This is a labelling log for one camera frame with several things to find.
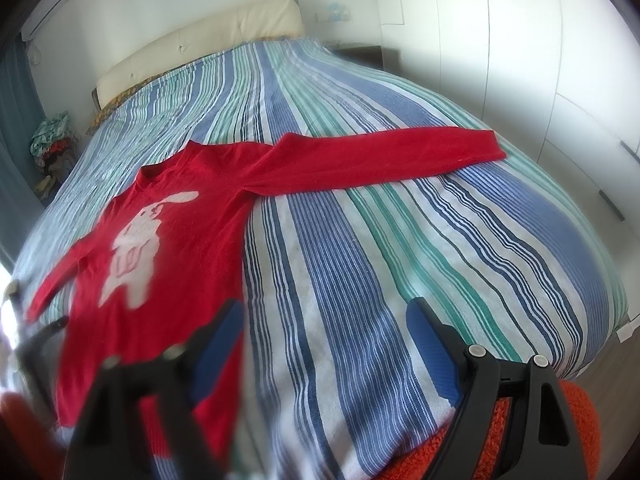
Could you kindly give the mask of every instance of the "white rabbit design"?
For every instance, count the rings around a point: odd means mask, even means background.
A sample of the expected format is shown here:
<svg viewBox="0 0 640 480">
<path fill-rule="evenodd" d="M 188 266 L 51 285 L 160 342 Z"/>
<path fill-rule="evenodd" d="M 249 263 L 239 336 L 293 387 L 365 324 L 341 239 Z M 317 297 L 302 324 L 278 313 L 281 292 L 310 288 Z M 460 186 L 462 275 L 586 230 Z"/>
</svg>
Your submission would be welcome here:
<svg viewBox="0 0 640 480">
<path fill-rule="evenodd" d="M 164 204 L 190 202 L 197 196 L 197 191 L 184 191 L 150 204 L 142 208 L 116 236 L 111 247 L 116 252 L 98 306 L 103 306 L 120 285 L 127 286 L 127 304 L 131 310 L 145 303 L 148 284 L 154 274 L 154 257 L 160 248 L 156 231 L 162 220 L 158 215 Z"/>
</svg>

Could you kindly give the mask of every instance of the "curtain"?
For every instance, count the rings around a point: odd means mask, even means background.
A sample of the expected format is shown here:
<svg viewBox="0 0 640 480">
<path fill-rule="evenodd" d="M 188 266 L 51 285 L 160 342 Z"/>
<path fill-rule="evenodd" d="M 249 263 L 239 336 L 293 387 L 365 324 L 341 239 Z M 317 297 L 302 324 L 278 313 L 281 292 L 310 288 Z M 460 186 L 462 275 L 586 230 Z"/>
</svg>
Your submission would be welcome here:
<svg viewBox="0 0 640 480">
<path fill-rule="evenodd" d="M 44 118 L 24 45 L 16 39 L 0 61 L 0 264 L 9 272 L 44 210 L 31 190 L 43 176 L 29 151 Z"/>
</svg>

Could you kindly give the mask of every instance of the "metal screw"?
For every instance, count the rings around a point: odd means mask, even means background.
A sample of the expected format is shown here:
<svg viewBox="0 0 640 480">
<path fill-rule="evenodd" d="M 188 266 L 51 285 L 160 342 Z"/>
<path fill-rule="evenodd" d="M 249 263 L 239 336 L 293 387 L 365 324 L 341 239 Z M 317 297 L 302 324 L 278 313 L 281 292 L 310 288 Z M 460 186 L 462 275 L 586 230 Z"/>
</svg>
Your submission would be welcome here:
<svg viewBox="0 0 640 480">
<path fill-rule="evenodd" d="M 549 366 L 549 360 L 543 355 L 537 354 L 533 356 L 533 363 L 540 368 Z"/>
<path fill-rule="evenodd" d="M 469 347 L 469 353 L 473 357 L 484 357 L 486 355 L 486 349 L 482 345 L 471 345 Z"/>
<path fill-rule="evenodd" d="M 120 358 L 117 355 L 112 355 L 111 357 L 107 357 L 102 363 L 102 368 L 106 370 L 110 370 L 111 368 L 115 368 L 120 363 Z"/>
<path fill-rule="evenodd" d="M 169 346 L 169 348 L 167 348 L 164 352 L 162 352 L 162 357 L 164 357 L 167 361 L 173 361 L 174 359 L 177 359 L 182 354 L 184 354 L 185 350 L 186 349 L 184 345 L 172 345 Z"/>
</svg>

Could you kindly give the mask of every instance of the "cream upholstered headboard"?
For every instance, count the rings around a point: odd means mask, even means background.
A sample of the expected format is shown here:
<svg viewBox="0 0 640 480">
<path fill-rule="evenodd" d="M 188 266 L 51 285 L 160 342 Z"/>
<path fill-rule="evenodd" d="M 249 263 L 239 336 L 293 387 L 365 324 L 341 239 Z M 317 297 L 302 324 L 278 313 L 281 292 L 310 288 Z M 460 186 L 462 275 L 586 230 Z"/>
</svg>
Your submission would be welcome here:
<svg viewBox="0 0 640 480">
<path fill-rule="evenodd" d="M 265 0 L 212 14 L 122 60 L 97 83 L 100 107 L 132 86 L 200 57 L 262 38 L 305 35 L 295 0 Z"/>
</svg>

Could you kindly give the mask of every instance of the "wooden floor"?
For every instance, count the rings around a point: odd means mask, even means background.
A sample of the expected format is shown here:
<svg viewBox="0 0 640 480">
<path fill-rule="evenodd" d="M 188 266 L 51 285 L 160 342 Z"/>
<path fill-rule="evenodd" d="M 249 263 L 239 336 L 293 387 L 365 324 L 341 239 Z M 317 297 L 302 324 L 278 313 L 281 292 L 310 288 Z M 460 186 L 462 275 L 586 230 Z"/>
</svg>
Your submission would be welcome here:
<svg viewBox="0 0 640 480">
<path fill-rule="evenodd" d="M 576 379 L 600 415 L 602 458 L 598 480 L 618 466 L 640 431 L 640 329 L 621 343 L 611 337 Z"/>
</svg>

